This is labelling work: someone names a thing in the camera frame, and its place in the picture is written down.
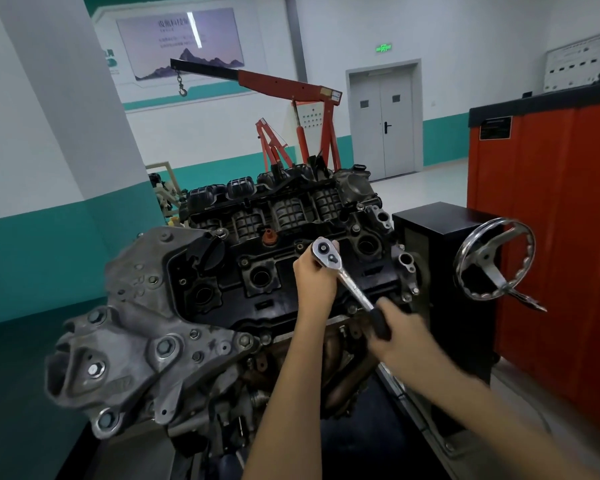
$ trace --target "forearm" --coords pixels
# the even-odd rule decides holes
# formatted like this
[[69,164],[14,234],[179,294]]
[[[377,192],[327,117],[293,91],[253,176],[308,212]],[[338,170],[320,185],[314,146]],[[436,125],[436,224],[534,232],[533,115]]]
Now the forearm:
[[321,478],[320,377],[325,321],[298,316],[243,479]]
[[454,371],[432,401],[480,436],[527,479],[596,478],[568,459],[545,432],[531,428],[479,379]]

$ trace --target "door frame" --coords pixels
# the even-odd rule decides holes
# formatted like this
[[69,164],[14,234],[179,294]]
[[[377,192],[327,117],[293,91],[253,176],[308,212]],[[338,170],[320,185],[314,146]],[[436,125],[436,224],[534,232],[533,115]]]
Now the door frame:
[[[422,59],[412,59],[405,62],[394,62],[391,64],[380,64],[370,67],[359,67],[345,71],[347,80],[347,103],[349,105],[349,133],[351,133],[351,121],[353,119],[353,101],[351,100],[351,76],[362,72],[374,72],[382,69],[408,68],[411,69],[411,107],[413,109],[413,155],[415,158],[415,170],[422,171],[424,167],[423,143],[422,143]],[[356,161],[355,149],[353,161]]]

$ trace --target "person's right arm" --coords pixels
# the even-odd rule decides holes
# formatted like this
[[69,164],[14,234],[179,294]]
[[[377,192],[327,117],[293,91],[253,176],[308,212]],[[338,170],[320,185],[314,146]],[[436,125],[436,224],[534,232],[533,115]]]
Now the person's right arm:
[[568,459],[544,431],[523,424],[477,378],[458,369],[418,315],[406,315],[390,300],[378,306],[392,329],[389,342],[369,337],[369,349],[405,385],[421,393],[484,439],[524,478],[599,478]]

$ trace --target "person's left arm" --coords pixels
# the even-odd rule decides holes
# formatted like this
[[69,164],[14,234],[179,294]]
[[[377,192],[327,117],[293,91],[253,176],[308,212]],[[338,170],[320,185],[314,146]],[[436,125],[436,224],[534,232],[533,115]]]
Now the person's left arm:
[[322,478],[320,381],[324,328],[336,275],[307,249],[294,263],[298,317],[287,357],[260,423],[243,480]]

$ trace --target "black ratchet grip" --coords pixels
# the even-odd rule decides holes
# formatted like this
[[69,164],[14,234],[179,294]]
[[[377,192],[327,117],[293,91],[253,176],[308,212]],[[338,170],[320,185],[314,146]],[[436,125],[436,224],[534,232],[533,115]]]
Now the black ratchet grip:
[[384,318],[383,311],[378,307],[374,307],[369,312],[369,316],[371,316],[371,326],[374,328],[374,332],[376,332],[376,337],[387,342],[391,340],[391,328],[389,328],[389,324]]

